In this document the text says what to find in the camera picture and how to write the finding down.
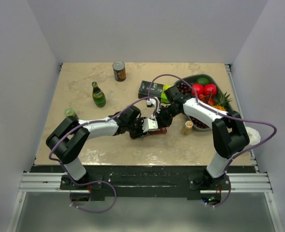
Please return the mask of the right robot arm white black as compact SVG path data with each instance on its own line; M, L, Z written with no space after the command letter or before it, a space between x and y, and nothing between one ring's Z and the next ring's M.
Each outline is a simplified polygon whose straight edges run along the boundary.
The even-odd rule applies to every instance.
M194 183L200 189L215 189L220 185L232 156L250 143L240 114L217 110L190 94L183 95L176 86L168 88L164 93L170 104L161 106L156 115L159 129L169 127L173 118L179 114L194 117L212 129L216 154Z

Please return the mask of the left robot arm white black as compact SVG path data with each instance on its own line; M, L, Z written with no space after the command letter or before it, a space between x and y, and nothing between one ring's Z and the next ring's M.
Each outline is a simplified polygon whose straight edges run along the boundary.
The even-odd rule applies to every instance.
M80 120L68 116L48 136L46 145L71 176L71 184L76 189L84 189L88 184L86 170L78 158L87 140L125 132L128 132L132 139L136 139L158 129L155 116L139 117L140 112L136 106L130 106L99 120Z

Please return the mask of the clear pill jar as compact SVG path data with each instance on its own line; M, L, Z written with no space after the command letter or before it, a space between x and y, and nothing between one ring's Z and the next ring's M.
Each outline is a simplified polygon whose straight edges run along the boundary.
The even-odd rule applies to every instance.
M183 135L189 135L193 130L193 122L188 120L184 123L182 127L182 134Z

